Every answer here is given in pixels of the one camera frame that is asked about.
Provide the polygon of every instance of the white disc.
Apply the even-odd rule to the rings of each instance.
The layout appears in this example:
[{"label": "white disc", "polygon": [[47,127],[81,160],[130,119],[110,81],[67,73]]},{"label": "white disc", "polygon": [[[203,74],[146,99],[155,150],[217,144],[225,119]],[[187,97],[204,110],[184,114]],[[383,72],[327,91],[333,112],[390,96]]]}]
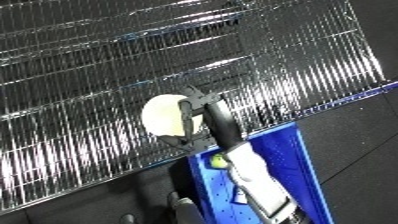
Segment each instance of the white disc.
[{"label": "white disc", "polygon": [[[152,98],[142,110],[142,122],[146,130],[154,135],[184,136],[181,111],[178,101],[183,95],[160,95]],[[203,116],[194,117],[194,133],[199,131]]]}]

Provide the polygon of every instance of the wire shelf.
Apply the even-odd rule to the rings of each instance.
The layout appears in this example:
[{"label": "wire shelf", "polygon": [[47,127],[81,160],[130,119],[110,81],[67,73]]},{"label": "wire shelf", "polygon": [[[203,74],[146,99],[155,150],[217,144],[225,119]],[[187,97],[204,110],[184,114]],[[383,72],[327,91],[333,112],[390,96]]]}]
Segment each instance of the wire shelf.
[{"label": "wire shelf", "polygon": [[0,214],[182,156],[140,112],[187,84],[250,134],[384,82],[347,0],[4,2]]}]

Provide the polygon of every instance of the metal wire rack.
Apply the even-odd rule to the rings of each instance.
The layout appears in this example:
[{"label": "metal wire rack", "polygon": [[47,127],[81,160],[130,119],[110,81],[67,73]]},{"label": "metal wire rack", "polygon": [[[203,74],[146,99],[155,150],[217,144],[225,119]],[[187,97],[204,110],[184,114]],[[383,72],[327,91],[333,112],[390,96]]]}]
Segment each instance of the metal wire rack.
[{"label": "metal wire rack", "polygon": [[178,158],[150,98],[224,93],[246,134],[384,81],[347,0],[0,2],[0,214]]}]

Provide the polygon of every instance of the blue plastic bin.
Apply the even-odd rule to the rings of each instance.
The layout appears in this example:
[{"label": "blue plastic bin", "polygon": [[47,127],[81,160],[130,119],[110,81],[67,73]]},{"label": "blue plastic bin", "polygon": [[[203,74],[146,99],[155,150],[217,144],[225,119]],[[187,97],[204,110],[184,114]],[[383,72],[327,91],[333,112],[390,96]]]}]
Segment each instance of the blue plastic bin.
[{"label": "blue plastic bin", "polygon": [[[316,224],[333,223],[300,131],[295,123],[251,136],[254,150]],[[234,185],[226,170],[213,169],[210,157],[218,149],[189,158],[208,224],[261,223],[248,205],[233,203]]]}]

